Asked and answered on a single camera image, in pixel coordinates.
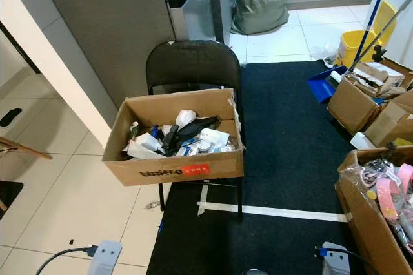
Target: stainless steel refrigerator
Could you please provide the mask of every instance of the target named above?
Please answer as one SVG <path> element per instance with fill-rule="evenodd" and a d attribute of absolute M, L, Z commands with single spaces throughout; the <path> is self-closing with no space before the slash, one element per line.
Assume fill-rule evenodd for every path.
<path fill-rule="evenodd" d="M 146 94 L 145 63 L 169 40 L 214 39 L 210 0 L 53 0 L 119 106 Z"/>

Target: pink item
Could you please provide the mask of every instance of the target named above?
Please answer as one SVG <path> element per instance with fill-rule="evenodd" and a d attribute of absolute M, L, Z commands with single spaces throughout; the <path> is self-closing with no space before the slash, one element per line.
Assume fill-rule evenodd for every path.
<path fill-rule="evenodd" d="M 399 194 L 400 191 L 394 181 L 388 178 L 377 179 L 377 195 L 384 218 L 397 220 L 398 212 L 393 203 L 392 194 Z"/>
<path fill-rule="evenodd" d="M 406 163 L 402 164 L 398 172 L 398 178 L 400 178 L 403 192 L 406 194 L 410 180 L 413 178 L 413 166 Z"/>

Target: black floor mat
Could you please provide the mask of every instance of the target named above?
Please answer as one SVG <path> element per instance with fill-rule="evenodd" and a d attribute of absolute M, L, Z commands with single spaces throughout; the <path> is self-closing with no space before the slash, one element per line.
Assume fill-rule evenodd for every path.
<path fill-rule="evenodd" d="M 0 181 L 0 200 L 7 207 L 10 207 L 15 198 L 19 195 L 21 189 L 23 189 L 22 183 L 15 183 L 13 181 Z M 3 212 L 0 209 L 0 219 L 6 212 Z"/>
<path fill-rule="evenodd" d="M 322 61 L 263 63 L 243 69 L 244 205 L 342 213 L 337 168 L 352 149 L 306 80 Z M 314 245 L 355 250 L 347 224 L 207 210 L 197 217 L 200 186 L 174 183 L 147 274 L 321 274 Z M 236 204 L 233 188 L 210 187 L 209 202 Z M 354 274 L 364 274 L 353 263 Z"/>

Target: red label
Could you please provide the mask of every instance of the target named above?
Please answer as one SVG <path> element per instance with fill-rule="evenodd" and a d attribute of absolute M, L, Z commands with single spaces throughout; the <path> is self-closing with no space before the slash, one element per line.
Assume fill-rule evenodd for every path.
<path fill-rule="evenodd" d="M 198 175 L 198 174 L 211 173 L 209 169 L 209 164 L 188 165 L 187 167 L 181 167 L 181 170 L 185 175 Z"/>

